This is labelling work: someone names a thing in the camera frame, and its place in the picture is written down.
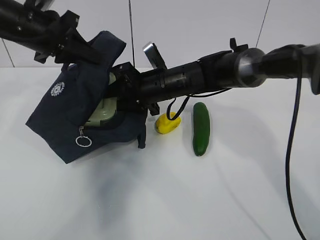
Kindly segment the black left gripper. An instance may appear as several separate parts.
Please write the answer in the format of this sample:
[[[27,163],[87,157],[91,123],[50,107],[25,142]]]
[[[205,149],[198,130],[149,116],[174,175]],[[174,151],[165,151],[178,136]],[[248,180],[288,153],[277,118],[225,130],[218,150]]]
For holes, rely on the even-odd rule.
[[[100,64],[101,54],[77,31],[79,19],[79,15],[67,10],[53,21],[43,34],[35,38],[34,60],[45,63],[48,57],[54,57],[55,63],[75,63],[81,60]]]

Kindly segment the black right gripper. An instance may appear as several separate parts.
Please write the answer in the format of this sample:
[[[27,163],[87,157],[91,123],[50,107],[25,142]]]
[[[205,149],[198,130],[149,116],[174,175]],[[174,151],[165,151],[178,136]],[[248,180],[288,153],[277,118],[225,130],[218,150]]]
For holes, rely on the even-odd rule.
[[[149,111],[152,116],[160,114],[158,103],[148,103],[143,96],[141,73],[130,62],[112,67],[110,74],[115,76],[115,82],[109,85],[109,97],[116,98],[117,111]]]

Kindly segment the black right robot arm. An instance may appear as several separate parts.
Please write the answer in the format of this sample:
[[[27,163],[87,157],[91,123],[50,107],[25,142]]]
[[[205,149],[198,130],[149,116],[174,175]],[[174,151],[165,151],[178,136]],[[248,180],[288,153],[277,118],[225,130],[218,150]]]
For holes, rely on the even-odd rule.
[[[137,71],[126,62],[111,69],[116,81],[105,98],[117,98],[124,107],[141,106],[158,114],[162,101],[224,89],[256,88],[267,79],[309,79],[320,93],[320,45],[289,44],[264,53],[246,44],[204,56],[173,68]]]

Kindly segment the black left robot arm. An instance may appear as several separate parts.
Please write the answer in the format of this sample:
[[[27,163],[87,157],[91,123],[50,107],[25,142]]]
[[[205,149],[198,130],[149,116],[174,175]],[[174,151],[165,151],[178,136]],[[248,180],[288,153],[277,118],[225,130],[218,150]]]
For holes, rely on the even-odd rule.
[[[78,32],[79,15],[67,10],[59,15],[51,0],[0,2],[0,37],[35,52],[41,64],[53,57],[57,64],[86,61],[99,64],[101,54]]]

